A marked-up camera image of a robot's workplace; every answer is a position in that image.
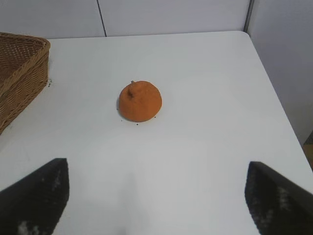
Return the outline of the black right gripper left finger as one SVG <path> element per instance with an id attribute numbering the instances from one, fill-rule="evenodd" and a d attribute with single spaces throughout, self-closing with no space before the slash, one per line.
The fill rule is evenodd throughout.
<path id="1" fill-rule="evenodd" d="M 51 235 L 68 200 L 68 163 L 56 158 L 0 192 L 0 233 Z"/>

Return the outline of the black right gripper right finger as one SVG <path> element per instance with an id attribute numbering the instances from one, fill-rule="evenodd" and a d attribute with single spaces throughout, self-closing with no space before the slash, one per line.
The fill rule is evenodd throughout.
<path id="1" fill-rule="evenodd" d="M 262 162 L 250 162 L 245 200 L 261 235 L 311 235 L 313 195 Z"/>

